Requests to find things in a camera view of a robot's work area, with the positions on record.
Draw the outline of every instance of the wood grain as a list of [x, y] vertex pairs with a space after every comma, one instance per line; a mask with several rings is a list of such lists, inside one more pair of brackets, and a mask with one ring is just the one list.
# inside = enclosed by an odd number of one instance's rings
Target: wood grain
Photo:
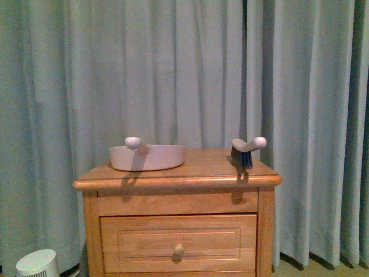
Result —
[[119, 171], [108, 163], [76, 180], [74, 187], [78, 190], [103, 190], [152, 187], [227, 188], [280, 184], [280, 176], [257, 158], [253, 158], [252, 169], [242, 170], [232, 164], [230, 153], [231, 150], [227, 148], [188, 149], [183, 165], [158, 171]]
[[101, 277], [104, 275], [104, 264], [97, 192], [84, 192], [83, 201], [89, 276]]
[[106, 273], [255, 268], [256, 215], [101, 218], [101, 233]]
[[255, 271], [107, 273], [105, 277], [255, 277]]
[[184, 215], [257, 212], [258, 191], [250, 189], [194, 189], [142, 193], [99, 192], [100, 216]]
[[259, 188], [257, 277], [272, 276], [274, 187]]

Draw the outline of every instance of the wooden drawer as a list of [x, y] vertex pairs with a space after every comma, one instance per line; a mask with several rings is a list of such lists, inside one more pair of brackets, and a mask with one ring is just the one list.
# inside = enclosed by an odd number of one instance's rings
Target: wooden drawer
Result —
[[256, 224], [256, 215], [101, 218], [105, 273], [250, 271], [252, 275]]
[[176, 215], [257, 212], [257, 188], [99, 192], [99, 215]]

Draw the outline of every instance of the white handle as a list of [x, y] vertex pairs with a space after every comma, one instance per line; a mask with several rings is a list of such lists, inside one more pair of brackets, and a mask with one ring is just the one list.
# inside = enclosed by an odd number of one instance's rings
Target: white handle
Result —
[[127, 137], [125, 143], [128, 149], [137, 152], [140, 155], [146, 155], [149, 148], [144, 144], [139, 137]]
[[266, 139], [264, 137], [257, 137], [249, 143], [245, 143], [243, 140], [236, 138], [232, 140], [232, 146], [240, 152], [255, 151], [266, 147]]

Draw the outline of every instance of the floor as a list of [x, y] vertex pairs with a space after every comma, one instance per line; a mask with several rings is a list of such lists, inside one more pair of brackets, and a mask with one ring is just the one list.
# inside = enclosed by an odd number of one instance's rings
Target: floor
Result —
[[274, 269], [272, 277], [368, 277], [369, 268], [366, 264], [351, 265], [342, 260], [340, 265], [333, 267], [331, 264], [318, 257], [311, 256], [309, 265], [303, 267], [301, 264], [288, 256], [281, 257], [280, 266]]

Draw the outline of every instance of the nightstand top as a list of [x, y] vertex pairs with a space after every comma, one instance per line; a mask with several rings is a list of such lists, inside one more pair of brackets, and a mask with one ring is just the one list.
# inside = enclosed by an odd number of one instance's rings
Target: nightstand top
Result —
[[190, 188], [276, 186], [281, 177], [253, 157], [249, 170], [231, 164], [230, 148], [187, 149], [184, 164], [158, 171], [119, 171], [110, 163], [92, 169], [74, 182], [78, 190], [124, 188]]

